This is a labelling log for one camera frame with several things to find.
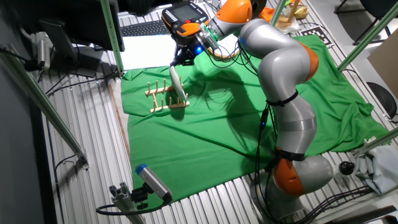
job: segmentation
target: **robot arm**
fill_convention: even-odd
[[[314,76],[318,56],[265,20],[252,19],[259,14],[258,9],[253,10],[255,3],[228,0],[214,18],[199,25],[188,45],[191,49],[199,46],[214,52],[218,48],[216,41],[234,34],[248,54],[262,59],[259,82],[275,114],[276,149],[282,155],[274,168],[274,182],[283,194],[298,197],[323,187],[333,177],[333,169],[324,157],[305,158],[317,131],[317,121],[311,104],[295,88]],[[261,1],[259,11],[264,6]]]

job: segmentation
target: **green backdrop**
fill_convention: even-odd
[[[347,151],[361,146],[365,138],[385,134],[387,130],[371,117],[373,106],[337,70],[323,42],[314,35],[295,39],[320,58],[315,76],[297,86],[317,115],[317,134],[306,155]],[[260,61],[252,58],[255,66]],[[142,185],[135,167],[146,163],[180,200],[254,171],[266,98],[257,76],[238,64],[216,68],[204,53],[194,66],[178,66],[177,71],[189,94],[189,107],[150,113],[153,98],[144,94],[147,82],[155,88],[156,80],[162,86],[166,78],[170,85],[168,67],[128,71],[122,80],[122,100],[129,114],[134,187]],[[175,93],[158,94],[157,101],[164,98],[168,104],[170,95],[175,103]],[[269,157],[266,149],[274,148],[270,119],[261,146],[264,166]],[[160,204],[156,195],[150,195],[149,207]]]

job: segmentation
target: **computer monitor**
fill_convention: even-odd
[[[9,5],[18,23],[29,34],[47,33],[57,51],[50,68],[63,72],[76,68],[96,69],[102,52],[88,48],[76,49],[72,42],[84,45],[91,43],[104,50],[112,50],[100,0],[12,0]],[[119,50],[124,51],[118,2],[110,0],[109,6]]]

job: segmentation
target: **silver robot arm segment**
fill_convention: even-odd
[[[239,41],[248,54],[262,58],[258,75],[274,110],[278,130],[276,147],[288,152],[291,160],[302,161],[317,131],[312,106],[300,95],[284,105],[272,103],[294,96],[295,86],[308,80],[311,60],[306,48],[263,19],[248,22],[240,32]]]

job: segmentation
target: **metal bracket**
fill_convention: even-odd
[[[114,185],[109,187],[109,192],[113,195],[112,202],[122,212],[136,212],[137,207],[131,200],[131,193],[129,187],[125,182],[120,183],[120,188],[117,189]],[[132,222],[137,224],[145,224],[144,219],[141,215],[126,215],[126,217]]]

